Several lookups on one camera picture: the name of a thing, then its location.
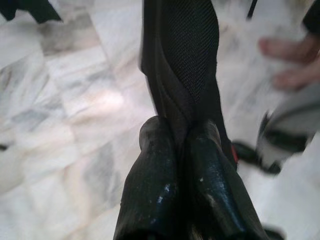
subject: white marble tile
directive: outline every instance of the white marble tile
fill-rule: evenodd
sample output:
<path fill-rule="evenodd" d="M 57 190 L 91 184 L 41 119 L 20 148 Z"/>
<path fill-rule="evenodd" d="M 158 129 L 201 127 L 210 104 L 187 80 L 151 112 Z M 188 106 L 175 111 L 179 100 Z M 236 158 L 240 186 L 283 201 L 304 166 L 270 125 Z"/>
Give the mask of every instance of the white marble tile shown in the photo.
<path fill-rule="evenodd" d="M 26 14 L 0 27 L 0 70 L 41 49 L 37 23 Z"/>
<path fill-rule="evenodd" d="M 35 211 L 50 237 L 61 240 L 80 225 L 63 185 L 63 172 L 52 174 L 29 186 Z"/>
<path fill-rule="evenodd" d="M 56 79 L 105 62 L 106 56 L 103 49 L 101 46 L 95 46 L 49 59 L 46 65 L 51 77 Z"/>
<path fill-rule="evenodd" d="M 84 10 L 68 11 L 63 16 L 63 22 L 41 24 L 38 32 L 43 53 L 48 59 L 66 56 L 100 44 L 91 18 Z"/>
<path fill-rule="evenodd" d="M 120 203 L 127 174 L 140 154 L 140 127 L 115 137 L 66 170 L 66 189 L 83 225 Z"/>
<path fill-rule="evenodd" d="M 143 0 L 109 0 L 109 1 L 94 0 L 94 5 L 93 5 L 93 8 L 91 8 L 91 12 L 99 12 L 104 9 L 119 8 L 123 6 L 128 6 L 132 3 L 139 3 L 142 6 Z"/>
<path fill-rule="evenodd" d="M 104 214 L 101 214 L 92 221 L 90 225 L 73 232 L 64 240 L 113 239 L 119 211 L 120 205 L 117 205 Z"/>
<path fill-rule="evenodd" d="M 41 51 L 0 70 L 0 113 L 12 117 L 38 100 L 57 94 Z"/>
<path fill-rule="evenodd" d="M 55 80 L 61 90 L 67 115 L 77 113 L 95 105 L 117 102 L 121 93 L 106 64 L 86 68 Z"/>
<path fill-rule="evenodd" d="M 0 132 L 0 143 L 3 144 L 3 132 Z M 0 195 L 23 183 L 24 174 L 22 163 L 23 151 L 13 141 L 6 142 L 7 150 L 0 150 Z"/>
<path fill-rule="evenodd" d="M 99 216 L 87 229 L 88 239 L 113 239 L 120 205 Z"/>
<path fill-rule="evenodd" d="M 136 65 L 117 73 L 115 78 L 126 101 L 135 105 L 135 111 L 141 112 L 144 121 L 156 115 L 146 76 Z"/>
<path fill-rule="evenodd" d="M 138 65 L 142 30 L 141 2 L 133 1 L 90 15 L 112 67 L 118 70 L 130 62 L 137 62 Z"/>
<path fill-rule="evenodd" d="M 97 104 L 70 118 L 77 143 L 83 154 L 103 146 L 116 135 L 152 116 L 152 109 L 141 107 L 135 96 L 130 94 L 122 93 L 112 87 L 107 88 L 96 96 Z"/>
<path fill-rule="evenodd" d="M 52 240 L 42 228 L 42 222 L 22 186 L 0 195 L 0 239 Z"/>
<path fill-rule="evenodd" d="M 16 141 L 24 151 L 26 180 L 36 181 L 77 161 L 78 148 L 59 96 L 12 118 Z"/>

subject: marble floor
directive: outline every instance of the marble floor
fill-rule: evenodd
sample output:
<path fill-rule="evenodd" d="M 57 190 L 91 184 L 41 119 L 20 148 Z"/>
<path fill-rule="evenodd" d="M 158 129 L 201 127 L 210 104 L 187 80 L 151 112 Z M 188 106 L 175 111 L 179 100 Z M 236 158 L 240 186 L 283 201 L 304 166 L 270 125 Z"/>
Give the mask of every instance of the marble floor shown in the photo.
<path fill-rule="evenodd" d="M 64 22 L 0 16 L 0 240 L 111 240 L 138 132 L 155 112 L 138 69 L 142 0 L 51 0 Z M 217 79 L 231 139 L 255 144 L 266 111 L 291 93 L 261 36 L 299 39 L 310 0 L 213 0 Z M 320 135 L 277 177 L 241 163 L 261 221 L 288 240 L 320 239 Z"/>

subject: bare foot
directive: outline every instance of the bare foot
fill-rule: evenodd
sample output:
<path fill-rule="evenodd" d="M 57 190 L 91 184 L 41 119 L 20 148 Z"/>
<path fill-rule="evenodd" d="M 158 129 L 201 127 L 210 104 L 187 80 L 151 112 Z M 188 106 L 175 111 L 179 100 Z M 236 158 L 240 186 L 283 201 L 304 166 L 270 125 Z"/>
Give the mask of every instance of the bare foot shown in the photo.
<path fill-rule="evenodd" d="M 320 82 L 319 37 L 309 34 L 298 42 L 262 38 L 258 45 L 265 56 L 303 64 L 301 68 L 278 74 L 274 79 L 277 88 L 298 90 L 308 84 Z"/>

